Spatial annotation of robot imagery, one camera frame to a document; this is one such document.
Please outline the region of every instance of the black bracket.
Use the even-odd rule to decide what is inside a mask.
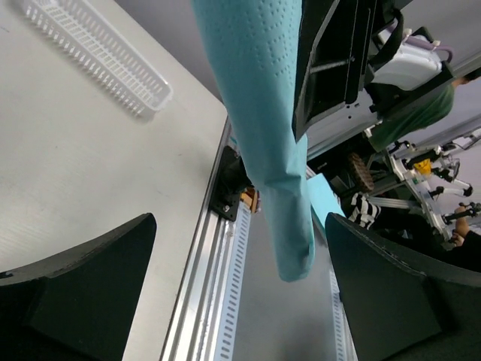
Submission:
[[[443,220],[445,224],[451,224],[453,220],[457,220],[463,217],[477,217],[477,215],[481,212],[481,203],[474,203],[471,202],[469,205],[464,205],[462,203],[459,204],[460,206],[466,207],[466,211],[461,213],[455,214],[447,214],[443,216]]]
[[[241,194],[251,186],[252,182],[247,177],[242,159],[234,149],[229,146],[224,147],[210,196],[209,208],[222,218],[235,221]]]

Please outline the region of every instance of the white table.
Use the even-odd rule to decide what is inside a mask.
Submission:
[[[0,271],[153,213],[156,243],[124,359],[157,361],[226,111],[112,0],[90,2],[174,98],[153,121],[133,119],[14,2],[0,2]]]

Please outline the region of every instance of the metal frame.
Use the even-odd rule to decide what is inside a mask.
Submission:
[[[229,139],[230,133],[231,128],[226,124],[213,175],[224,145],[230,143],[236,147]],[[229,361],[232,358],[251,214],[243,202],[235,222],[207,210],[213,175],[160,361]],[[307,178],[313,176],[314,172],[308,169]],[[336,294],[338,302],[333,304],[333,315],[342,317],[341,326],[333,329],[337,332],[336,347],[340,348],[337,359],[356,360],[338,293],[333,293],[333,297]]]
[[[443,220],[443,215],[438,204],[432,199],[431,191],[428,182],[421,182],[414,184],[414,180],[410,177],[406,177],[409,173],[404,167],[402,161],[394,159],[392,156],[388,156],[389,163],[392,167],[394,174],[402,180],[402,183],[410,190],[410,192],[416,197],[419,204],[424,211],[425,216],[428,218],[429,223],[437,229],[437,231],[448,241],[451,238],[446,224]]]

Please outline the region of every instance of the light blue cloth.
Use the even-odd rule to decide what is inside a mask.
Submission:
[[[317,223],[325,229],[325,219],[329,213],[336,213],[344,216],[343,210],[340,208],[337,197],[332,192],[328,181],[323,174],[309,179],[307,181],[309,189],[310,202],[313,207],[314,217]]]
[[[307,138],[292,133],[301,0],[192,0],[204,48],[285,281],[307,276],[314,234]]]

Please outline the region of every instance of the black clamp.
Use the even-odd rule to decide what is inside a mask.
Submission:
[[[230,221],[237,219],[241,194],[252,187],[244,163],[234,149],[224,147],[210,196],[209,209]]]

